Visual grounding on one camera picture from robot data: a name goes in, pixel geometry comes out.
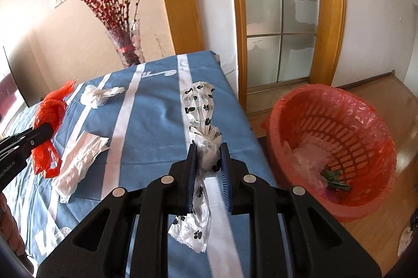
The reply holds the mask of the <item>person's left hand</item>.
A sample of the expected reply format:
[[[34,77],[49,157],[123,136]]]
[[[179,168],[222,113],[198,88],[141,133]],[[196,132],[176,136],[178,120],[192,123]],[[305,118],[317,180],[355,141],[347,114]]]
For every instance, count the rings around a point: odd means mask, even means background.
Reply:
[[[19,234],[16,220],[11,214],[3,193],[1,193],[1,211],[3,212],[3,216],[1,217],[1,234],[9,244],[9,248],[17,256],[21,256],[25,252],[25,244]]]

